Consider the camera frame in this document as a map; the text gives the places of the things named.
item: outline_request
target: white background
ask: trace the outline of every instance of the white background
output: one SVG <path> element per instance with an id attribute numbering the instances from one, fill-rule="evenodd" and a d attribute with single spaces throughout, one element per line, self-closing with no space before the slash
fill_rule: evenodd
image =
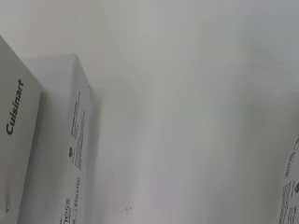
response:
<path id="1" fill-rule="evenodd" d="M 299 126 L 298 10 L 0 1 L 21 57 L 76 52 L 99 99 L 86 224 L 274 223 Z"/>

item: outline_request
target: cuisinart box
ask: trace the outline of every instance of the cuisinart box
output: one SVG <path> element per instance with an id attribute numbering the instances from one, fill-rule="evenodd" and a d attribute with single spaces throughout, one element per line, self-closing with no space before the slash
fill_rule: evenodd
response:
<path id="1" fill-rule="evenodd" d="M 0 36 L 0 223 L 16 224 L 41 87 Z"/>
<path id="2" fill-rule="evenodd" d="M 23 61 L 44 91 L 19 224 L 83 224 L 90 85 L 75 55 Z"/>

